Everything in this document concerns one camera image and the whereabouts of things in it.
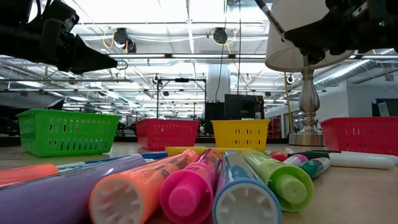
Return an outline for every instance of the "metal frame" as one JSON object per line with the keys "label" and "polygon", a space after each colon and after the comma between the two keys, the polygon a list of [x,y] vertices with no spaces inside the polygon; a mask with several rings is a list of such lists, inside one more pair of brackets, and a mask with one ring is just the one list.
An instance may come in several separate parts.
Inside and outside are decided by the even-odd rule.
{"label": "metal frame", "polygon": [[[159,83],[165,81],[166,83],[163,84],[162,88],[159,88]],[[205,83],[205,89],[203,89],[197,82],[202,81]],[[205,92],[205,101],[207,99],[207,82],[206,79],[197,79],[197,78],[159,78],[156,82],[156,119],[159,118],[159,92],[163,90],[163,88],[169,84],[170,82],[177,82],[177,83],[185,83],[185,82],[195,82],[201,88],[202,91]],[[195,119],[195,106],[196,102],[193,103],[193,119]]]}

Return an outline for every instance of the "table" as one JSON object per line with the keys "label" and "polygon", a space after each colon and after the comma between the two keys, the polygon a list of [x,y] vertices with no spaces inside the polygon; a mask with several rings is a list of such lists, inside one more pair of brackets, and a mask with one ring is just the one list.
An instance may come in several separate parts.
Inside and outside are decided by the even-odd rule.
{"label": "table", "polygon": [[[282,151],[287,145],[270,144],[268,150]],[[324,149],[323,147],[289,146],[294,151]],[[88,161],[109,156],[147,152],[137,143],[116,142],[111,152],[102,155],[38,158],[20,147],[0,148],[0,169],[43,163],[55,165]],[[285,224],[395,223],[398,217],[398,167],[391,170],[331,167],[314,182],[310,205],[298,213],[284,212]],[[169,224],[161,210],[147,223]]]}

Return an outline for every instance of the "white lamp shade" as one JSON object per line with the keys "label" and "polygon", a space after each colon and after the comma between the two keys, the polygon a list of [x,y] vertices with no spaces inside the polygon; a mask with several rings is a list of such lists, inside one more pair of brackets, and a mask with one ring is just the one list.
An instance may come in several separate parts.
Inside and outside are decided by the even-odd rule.
{"label": "white lamp shade", "polygon": [[[319,21],[329,9],[325,0],[275,0],[272,13],[285,31]],[[341,55],[330,55],[312,65],[313,68],[323,68],[341,62],[351,56],[354,51],[346,51]],[[267,44],[267,67],[281,72],[300,72],[303,69],[303,55],[294,44],[288,40],[282,41],[275,27],[270,24]]]}

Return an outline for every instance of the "lamp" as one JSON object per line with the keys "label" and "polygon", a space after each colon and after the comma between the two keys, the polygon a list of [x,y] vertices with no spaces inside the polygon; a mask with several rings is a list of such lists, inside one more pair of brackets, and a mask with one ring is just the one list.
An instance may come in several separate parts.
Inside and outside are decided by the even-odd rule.
{"label": "lamp", "polygon": [[[273,4],[272,13],[285,31],[302,27],[322,19],[329,9],[319,0],[278,0]],[[288,40],[282,40],[274,26],[270,26],[267,44],[266,66],[280,72],[301,72],[302,91],[299,107],[304,112],[304,127],[297,134],[289,135],[289,144],[300,146],[324,146],[322,133],[317,129],[315,112],[319,109],[319,97],[313,84],[313,71],[349,58],[354,52],[330,55],[316,65],[305,63],[299,49]]]}

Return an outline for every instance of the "black monitor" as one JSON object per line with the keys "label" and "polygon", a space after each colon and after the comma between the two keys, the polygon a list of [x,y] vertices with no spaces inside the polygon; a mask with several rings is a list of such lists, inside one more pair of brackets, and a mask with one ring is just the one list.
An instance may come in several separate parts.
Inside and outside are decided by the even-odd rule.
{"label": "black monitor", "polygon": [[225,94],[225,119],[264,119],[264,100],[262,96]]}

